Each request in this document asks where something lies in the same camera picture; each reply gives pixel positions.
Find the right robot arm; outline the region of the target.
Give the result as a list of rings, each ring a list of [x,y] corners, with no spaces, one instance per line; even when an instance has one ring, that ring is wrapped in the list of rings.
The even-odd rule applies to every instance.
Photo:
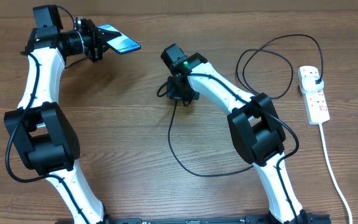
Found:
[[[284,141],[293,130],[278,118],[269,96],[253,95],[220,75],[199,53],[187,56],[177,44],[167,47],[161,59],[172,74],[159,97],[167,96],[189,106],[200,95],[227,116],[238,155],[258,173],[269,202],[270,223],[306,223],[307,214],[291,186],[285,167]]]

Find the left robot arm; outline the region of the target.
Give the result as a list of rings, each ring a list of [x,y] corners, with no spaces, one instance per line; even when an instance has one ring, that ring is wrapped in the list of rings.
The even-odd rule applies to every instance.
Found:
[[[10,135],[5,166],[17,182],[45,179],[66,203],[73,223],[112,223],[106,207],[97,199],[80,167],[80,143],[58,104],[60,79],[67,57],[84,54],[92,62],[107,49],[117,50],[125,35],[107,24],[72,19],[63,31],[61,6],[33,8],[36,27],[22,52],[29,61],[24,95],[16,110],[4,115]]]

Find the blue Samsung Galaxy smartphone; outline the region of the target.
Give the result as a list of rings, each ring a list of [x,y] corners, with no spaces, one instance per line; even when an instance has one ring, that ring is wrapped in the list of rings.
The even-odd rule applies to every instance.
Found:
[[[140,44],[126,36],[123,32],[119,31],[112,25],[105,24],[98,27],[106,30],[118,31],[122,34],[120,37],[108,41],[108,46],[110,46],[110,48],[112,48],[117,54],[128,54],[141,49]]]

